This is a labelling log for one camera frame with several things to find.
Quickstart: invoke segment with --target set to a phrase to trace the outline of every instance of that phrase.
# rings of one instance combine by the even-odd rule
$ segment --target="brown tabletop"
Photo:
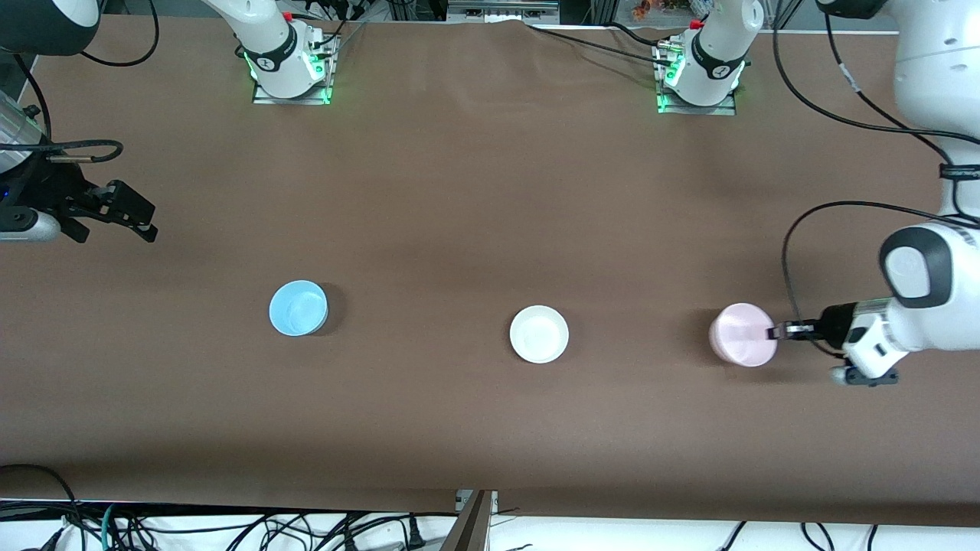
[[[326,107],[253,106],[221,20],[161,27],[138,67],[36,72],[57,139],[125,143],[85,174],[153,201],[160,236],[0,247],[4,463],[92,499],[419,510],[489,487],[523,513],[977,523],[977,354],[913,354],[865,389],[804,343],[755,370],[708,347],[730,303],[791,317],[779,248],[803,210],[939,201],[932,153],[808,111],[768,36],[738,116],[694,118],[657,113],[643,62],[519,23],[368,25]],[[89,51],[135,57],[148,33],[107,18]],[[824,37],[784,41],[805,93],[874,120]],[[891,108],[894,36],[840,41]],[[806,223],[805,313],[885,295],[878,246],[911,222]],[[322,336],[270,325],[297,278],[327,289]],[[554,364],[506,339],[531,304],[568,320]]]

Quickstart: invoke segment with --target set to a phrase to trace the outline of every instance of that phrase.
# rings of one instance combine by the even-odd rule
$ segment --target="metal bracket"
[[[486,550],[490,516],[494,514],[497,507],[497,492],[491,490],[469,490],[469,492],[470,495],[466,499],[462,499],[459,492],[457,493],[457,503],[462,499],[465,506],[439,551]]]
[[[892,368],[879,378],[868,378],[854,366],[842,366],[834,368],[831,377],[835,382],[844,386],[867,386],[874,388],[879,384],[898,384],[899,372]]]

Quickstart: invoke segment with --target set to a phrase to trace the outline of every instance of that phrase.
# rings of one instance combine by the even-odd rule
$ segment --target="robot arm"
[[[899,25],[895,95],[913,124],[980,137],[980,4],[975,0],[817,0],[830,15],[868,19],[884,10]],[[940,215],[977,225],[980,145],[937,140],[943,166]],[[843,350],[847,384],[893,382],[910,352],[980,350],[980,228],[928,222],[899,229],[879,252],[892,297],[830,307],[820,320],[777,327],[773,338],[823,338]],[[840,309],[851,307],[851,322]]]
[[[683,59],[664,83],[692,105],[721,103],[738,85],[764,18],[759,0],[715,0],[704,26],[671,39],[683,45]]]
[[[231,26],[245,50],[252,77],[270,96],[303,95],[327,74],[333,37],[299,20],[287,21],[275,0],[202,0]]]
[[[288,21],[275,0],[203,1],[231,25],[269,96],[301,96],[324,80],[334,36],[324,40],[319,28]],[[100,19],[97,0],[0,0],[0,14],[0,51],[37,55],[81,52]],[[152,203],[122,181],[89,182],[70,157],[51,156],[51,145],[32,115],[0,91],[0,241],[50,241],[60,232],[84,242],[88,228],[79,218],[156,239]]]

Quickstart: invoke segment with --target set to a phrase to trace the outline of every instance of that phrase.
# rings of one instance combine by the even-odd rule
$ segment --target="cable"
[[[844,60],[841,59],[841,53],[837,50],[837,40],[834,39],[834,29],[833,29],[833,27],[832,27],[832,25],[830,23],[830,14],[823,14],[823,21],[824,21],[824,24],[827,27],[827,41],[830,42],[830,51],[834,54],[834,61],[836,61],[837,62],[837,66],[841,68],[841,72],[844,73],[844,77],[848,80],[848,83],[851,84],[851,87],[854,89],[855,94],[857,94],[857,97],[859,97],[861,101],[863,101],[865,104],[867,104],[868,107],[870,107],[871,109],[873,109],[875,113],[877,113],[878,115],[881,115],[883,118],[885,118],[889,123],[891,123],[891,124],[893,124],[893,125],[895,125],[895,126],[897,126],[899,128],[910,129],[902,121],[899,121],[895,117],[892,117],[887,111],[885,111],[884,109],[878,107],[878,105],[876,103],[874,103],[873,101],[870,100],[870,98],[868,98],[866,95],[864,95],[864,92],[861,91],[861,89],[858,86],[858,84],[851,77],[851,72],[849,72],[847,70],[847,67],[845,67]],[[915,139],[917,139],[917,140],[921,141],[922,143],[924,143],[929,149],[932,149],[933,151],[935,151],[936,154],[939,155],[940,157],[942,157],[943,158],[943,161],[945,161],[948,165],[951,165],[953,163],[953,161],[950,160],[950,156],[947,155],[945,151],[943,151],[935,143],[933,143],[933,142],[925,139],[925,136],[923,136],[922,134],[920,134],[920,133],[913,133],[912,134],[912,137],[914,137]]]
[[[66,149],[102,146],[113,147],[114,150],[105,155],[89,156],[89,163],[105,163],[106,161],[112,161],[123,153],[123,143],[116,141],[115,139],[81,139],[76,141],[62,141],[55,143],[35,143],[32,145],[26,143],[0,143],[0,151],[41,151],[54,153],[64,151]]]
[[[156,532],[156,533],[205,533],[205,532],[213,532],[213,531],[238,530],[242,528],[247,528],[248,526],[251,525],[248,524],[248,525],[235,525],[235,526],[212,526],[207,528],[189,528],[189,529],[177,530],[177,529],[169,529],[169,528],[154,528],[152,526],[144,525],[142,521],[140,521],[139,524],[142,526],[143,530],[148,532]]]
[[[782,12],[783,1],[784,0],[779,0],[779,2],[776,4],[777,19],[778,19],[778,14]],[[851,119],[841,117],[840,115],[831,113],[830,111],[827,111],[826,109],[823,109],[822,107],[816,105],[815,103],[807,99],[807,97],[803,95],[800,92],[800,90],[796,88],[795,85],[793,85],[793,81],[790,80],[789,76],[786,74],[786,69],[783,67],[782,58],[779,55],[779,29],[776,27],[772,29],[772,56],[775,58],[776,61],[776,70],[779,72],[779,76],[782,78],[783,83],[786,84],[786,87],[789,88],[790,92],[792,92],[793,95],[796,96],[796,98],[799,99],[801,102],[803,102],[803,104],[806,105],[807,107],[813,109],[814,111],[816,111],[820,115],[823,115],[824,117],[837,121],[838,123],[844,123],[845,125],[864,128],[866,130],[878,130],[882,132],[892,132],[892,133],[899,133],[899,134],[918,134],[923,136],[938,136],[938,137],[947,137],[952,139],[960,139],[963,141],[968,141],[970,143],[980,145],[980,138],[975,138],[967,134],[960,134],[957,132],[947,132],[944,130],[895,128],[892,126],[869,125],[868,123],[860,123],[858,121],[852,121]]]
[[[874,545],[874,536],[878,533],[878,525],[871,525],[871,531],[867,533],[867,551],[873,551],[871,546]]]
[[[24,73],[24,77],[27,82],[30,83],[30,89],[34,91],[34,95],[37,96],[37,103],[41,104],[41,120],[44,122],[44,135],[51,139],[51,113],[48,112],[48,102],[44,99],[44,94],[41,93],[41,87],[37,85],[37,80],[34,79],[34,75],[30,73],[30,69],[27,68],[27,64],[24,63],[24,58],[21,54],[14,54],[14,62],[17,66],[21,68],[21,73]]]
[[[618,28],[619,30],[625,32],[627,36],[629,36],[630,38],[632,38],[633,40],[636,40],[637,42],[639,42],[641,44],[646,44],[648,46],[654,46],[655,48],[657,47],[657,42],[658,42],[657,40],[647,40],[643,36],[640,36],[639,34],[633,32],[633,30],[631,28],[629,28],[626,25],[623,25],[622,23],[617,23],[615,21],[610,21],[610,22],[606,23],[603,26],[612,26],[612,27]]]
[[[579,44],[584,44],[586,46],[592,46],[593,48],[599,48],[600,50],[606,50],[607,52],[613,52],[614,54],[619,54],[620,56],[626,56],[628,58],[638,59],[640,61],[645,61],[645,62],[648,62],[648,63],[652,63],[654,65],[663,65],[663,66],[669,66],[670,65],[670,62],[667,61],[667,60],[659,60],[659,59],[654,59],[654,58],[647,57],[647,56],[641,56],[641,55],[634,54],[634,53],[631,53],[631,52],[624,52],[622,50],[617,50],[617,49],[611,48],[609,46],[604,46],[602,44],[597,44],[595,42],[589,42],[588,40],[582,40],[581,38],[576,38],[574,36],[568,36],[567,34],[561,34],[559,32],[554,32],[554,31],[551,31],[551,30],[547,30],[546,28],[540,28],[540,27],[537,27],[537,26],[530,26],[530,25],[528,26],[528,28],[531,28],[531,29],[536,30],[538,32],[542,32],[544,34],[550,34],[550,35],[552,35],[554,37],[557,37],[557,38],[562,38],[564,40],[570,40],[572,42],[578,42]]]
[[[55,470],[49,469],[42,465],[34,465],[31,463],[12,463],[9,465],[0,466],[0,473],[3,473],[4,471],[17,471],[17,470],[38,471],[40,473],[45,473],[46,475],[58,481],[58,484],[61,485],[62,490],[64,490],[65,495],[68,497],[69,506],[72,508],[72,512],[74,513],[75,519],[78,521],[79,524],[82,523],[81,512],[78,509],[78,503],[74,497],[74,492],[72,492],[72,488],[68,486],[68,483],[65,482],[65,479],[62,478],[62,476],[59,475]],[[88,548],[88,544],[86,543],[87,539],[88,538],[85,537],[85,534],[81,535],[81,551],[86,551],[86,549]]]
[[[782,266],[782,271],[783,271],[783,282],[786,285],[786,295],[789,298],[790,307],[793,309],[793,315],[796,316],[795,321],[797,323],[800,323],[802,321],[803,315],[800,313],[800,305],[797,303],[797,300],[796,300],[796,289],[793,286],[793,279],[790,277],[790,265],[789,265],[790,238],[793,236],[793,232],[796,231],[796,228],[800,225],[800,223],[802,223],[804,220],[806,220],[810,215],[812,215],[814,213],[817,213],[819,211],[822,211],[822,210],[825,210],[825,209],[831,209],[831,208],[834,208],[834,207],[870,207],[870,208],[874,208],[874,209],[883,209],[883,210],[886,210],[886,211],[894,211],[894,212],[898,212],[898,213],[905,213],[905,214],[908,214],[908,215],[914,215],[914,216],[918,216],[918,217],[921,217],[921,218],[924,218],[924,219],[933,220],[933,221],[937,221],[937,222],[943,222],[943,223],[946,223],[946,224],[958,225],[960,227],[966,227],[968,229],[978,229],[978,230],[980,230],[980,225],[973,224],[973,223],[968,223],[968,222],[964,222],[964,221],[959,220],[959,219],[956,219],[956,218],[947,217],[947,216],[941,216],[941,215],[934,215],[934,214],[931,214],[931,213],[927,213],[925,211],[920,211],[920,210],[917,210],[917,209],[911,209],[909,207],[901,207],[901,206],[898,206],[898,205],[890,205],[888,203],[878,203],[878,202],[875,202],[875,201],[831,201],[829,203],[823,203],[821,205],[817,205],[817,206],[809,209],[808,211],[806,211],[803,214],[799,215],[793,221],[793,223],[790,225],[790,228],[786,231],[786,235],[783,237],[782,251],[780,253],[780,264]],[[843,354],[840,354],[840,353],[837,353],[837,352],[832,352],[832,351],[824,348],[823,346],[821,346],[820,343],[818,343],[813,338],[812,335],[809,335],[808,334],[808,340],[809,340],[810,343],[813,344],[813,346],[815,346],[817,348],[817,350],[823,352],[824,354],[827,354],[827,355],[832,356],[832,357],[837,358],[837,359],[843,359],[844,358],[844,355]]]
[[[735,525],[735,529],[733,529],[731,535],[728,536],[728,541],[725,542],[725,544],[722,545],[721,549],[718,549],[718,551],[731,551],[732,545],[735,544],[735,540],[738,538],[738,534],[741,533],[742,528],[744,528],[748,523],[749,521],[742,521]]]
[[[834,551],[834,540],[830,538],[830,532],[828,532],[827,528],[825,528],[821,523],[816,523],[816,527],[820,528],[820,531],[823,532],[823,537],[827,538],[827,545],[829,548],[824,549],[823,547],[817,545],[816,542],[809,537],[807,523],[800,523],[800,531],[803,533],[803,537],[807,539],[807,543],[809,543],[817,551]]]
[[[116,504],[110,504],[106,507],[106,512],[102,515],[102,533],[100,539],[102,540],[102,551],[109,551],[109,520],[112,517],[113,509]]]
[[[832,28],[831,23],[830,23],[830,15],[829,14],[824,14],[823,15],[823,21],[824,21],[824,24],[827,27],[827,40],[830,42],[830,51],[834,55],[834,61],[836,61],[837,62],[837,66],[841,68],[841,72],[844,74],[844,78],[847,79],[848,83],[851,85],[851,88],[854,89],[855,94],[857,94],[857,97],[860,98],[860,100],[863,101],[865,104],[867,104],[868,107],[870,107],[871,109],[873,109],[875,111],[875,113],[877,113],[878,115],[881,115],[882,117],[884,117],[886,120],[888,120],[893,125],[898,126],[899,128],[904,128],[906,130],[910,130],[912,137],[914,137],[915,139],[917,139],[917,140],[921,141],[922,143],[924,143],[926,145],[926,147],[928,147],[929,149],[932,149],[933,151],[935,151],[937,155],[939,155],[940,157],[943,158],[943,161],[947,165],[952,165],[953,164],[953,160],[946,153],[946,151],[944,151],[941,147],[939,147],[937,144],[935,144],[935,143],[927,140],[925,138],[925,136],[923,136],[917,130],[910,129],[907,125],[905,125],[904,123],[902,123],[901,121],[899,121],[895,117],[892,117],[888,112],[886,112],[884,109],[881,109],[880,107],[878,107],[877,104],[875,104],[873,101],[870,100],[870,98],[868,98],[866,95],[864,95],[864,92],[861,91],[860,86],[858,86],[858,83],[851,76],[851,72],[849,72],[848,69],[847,69],[847,67],[844,65],[844,61],[841,59],[841,54],[837,50],[837,40],[834,39],[834,31],[833,31],[833,28]],[[953,208],[954,208],[954,210],[956,210],[956,213],[959,216],[961,216],[962,218],[965,218],[965,219],[967,219],[967,220],[969,220],[969,221],[971,221],[971,222],[973,222],[975,224],[980,224],[980,219],[975,218],[975,217],[970,216],[970,215],[967,215],[959,207],[959,180],[952,179],[951,182],[953,183],[953,189],[951,190],[951,199],[953,201]]]
[[[153,16],[153,44],[150,46],[150,49],[145,54],[143,54],[142,57],[140,57],[139,59],[134,59],[132,61],[118,62],[118,61],[102,60],[93,56],[92,54],[89,54],[88,52],[81,52],[81,55],[87,59],[94,61],[99,65],[105,65],[107,67],[133,67],[135,65],[139,65],[144,61],[150,59],[150,56],[153,55],[153,52],[157,51],[157,44],[160,43],[160,18],[157,17],[157,7],[153,4],[153,0],[147,0],[147,2],[150,3],[150,14]]]
[[[321,40],[320,42],[317,42],[317,43],[315,43],[315,44],[313,45],[313,47],[314,47],[314,48],[319,48],[319,47],[321,47],[321,46],[322,46],[323,44],[326,44],[326,43],[327,43],[327,42],[329,42],[330,40],[333,40],[334,38],[336,38],[336,37],[337,37],[337,35],[338,35],[338,34],[340,34],[340,29],[342,29],[342,28],[344,28],[344,24],[345,24],[345,23],[347,23],[347,20],[340,20],[340,25],[338,25],[338,26],[337,26],[337,29],[336,29],[335,31],[333,31],[333,34],[331,34],[331,35],[329,35],[329,36],[328,36],[327,38],[325,38],[324,40]]]

